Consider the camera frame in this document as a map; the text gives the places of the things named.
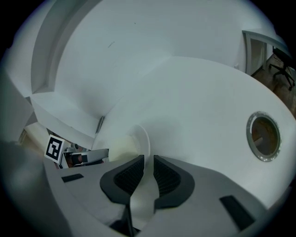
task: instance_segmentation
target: wooden floor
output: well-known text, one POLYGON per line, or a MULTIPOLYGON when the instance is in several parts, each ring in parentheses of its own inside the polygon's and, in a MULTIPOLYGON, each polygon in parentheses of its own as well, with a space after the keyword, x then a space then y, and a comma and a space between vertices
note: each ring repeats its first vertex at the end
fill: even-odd
MULTIPOLYGON (((296 119, 296 87, 293 87, 292 91, 289 91, 290 86, 284 75, 277 75, 276 78, 273 79, 273 74, 278 72, 278 70, 274 67, 270 69, 268 67, 270 63, 281 68, 283 67, 283 63, 273 55, 266 64, 266 70, 260 69, 252 75, 252 77, 268 87, 288 107, 296 119)), ((296 72, 291 70, 291 73, 293 79, 296 80, 296 72)))

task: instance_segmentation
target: black office chair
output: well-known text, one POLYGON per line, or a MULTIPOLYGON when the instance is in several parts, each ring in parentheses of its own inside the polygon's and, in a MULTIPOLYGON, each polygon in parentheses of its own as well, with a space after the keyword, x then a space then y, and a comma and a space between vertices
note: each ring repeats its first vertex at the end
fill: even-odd
POLYGON ((288 68, 289 69, 289 67, 291 67, 291 68, 295 68, 295 65, 294 65, 294 63, 293 63, 293 59, 289 56, 289 55, 287 55, 287 54, 285 54, 284 52, 282 52, 281 50, 279 50, 279 49, 273 49, 273 53, 284 63, 284 67, 283 68, 280 68, 280 67, 278 67, 278 66, 275 66, 275 65, 273 65, 273 64, 269 64, 269 68, 271 68, 271 67, 274 67, 274 68, 276 68, 276 69, 278 69, 279 71, 277 72, 277 73, 275 73, 274 75, 273 75, 273 78, 275 78, 275 76, 276 75, 284 75, 286 78, 287 78, 287 80, 288 80, 288 83, 290 84, 290 87, 289 87, 289 91, 291 91, 292 90, 292 87, 294 87, 295 86, 295 81, 294 81, 294 79, 286 72, 286 69, 288 68))

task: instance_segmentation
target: black rectangular slot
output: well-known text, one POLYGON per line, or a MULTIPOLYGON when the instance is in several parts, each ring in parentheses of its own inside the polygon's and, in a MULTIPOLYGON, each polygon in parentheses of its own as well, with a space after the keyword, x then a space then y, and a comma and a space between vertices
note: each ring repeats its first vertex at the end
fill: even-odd
POLYGON ((82 174, 75 174, 75 175, 69 175, 69 176, 65 176, 65 177, 62 177, 62 180, 67 183, 67 182, 70 182, 70 181, 73 181, 73 180, 77 180, 77 179, 81 179, 83 178, 83 175, 82 174))
POLYGON ((234 196, 220 198, 220 201, 241 231, 255 221, 234 196))

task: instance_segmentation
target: desk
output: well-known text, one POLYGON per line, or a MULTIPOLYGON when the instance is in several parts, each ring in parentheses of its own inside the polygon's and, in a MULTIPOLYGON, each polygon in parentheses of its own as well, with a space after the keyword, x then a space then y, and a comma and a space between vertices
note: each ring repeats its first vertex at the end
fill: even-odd
POLYGON ((256 39, 264 43, 264 56, 263 56, 263 69, 266 68, 266 48, 267 44, 271 44, 272 46, 280 49, 290 56, 289 50, 283 39, 278 36, 275 31, 267 30, 267 29, 250 29, 242 31, 246 35, 247 41, 247 69, 246 73, 248 75, 251 74, 252 67, 252 48, 251 48, 251 39, 256 39))
MULTIPOLYGON (((147 131, 151 157, 167 156, 216 170, 258 198, 267 208, 280 198, 296 167, 296 121, 263 84, 220 63, 197 58, 171 57, 141 78, 106 115, 94 149, 109 148, 135 124, 147 131), (277 121, 281 150, 272 162, 252 153, 246 136, 247 121, 256 111, 277 121)), ((144 225, 153 216, 157 183, 153 166, 135 190, 133 209, 144 225)))

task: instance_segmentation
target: small mark on wall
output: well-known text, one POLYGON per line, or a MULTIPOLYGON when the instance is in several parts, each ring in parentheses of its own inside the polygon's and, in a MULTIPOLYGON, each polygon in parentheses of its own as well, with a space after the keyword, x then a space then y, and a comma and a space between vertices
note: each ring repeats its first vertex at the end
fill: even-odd
POLYGON ((108 46, 108 48, 110 48, 111 47, 111 45, 113 45, 115 43, 115 41, 113 41, 109 46, 108 46))

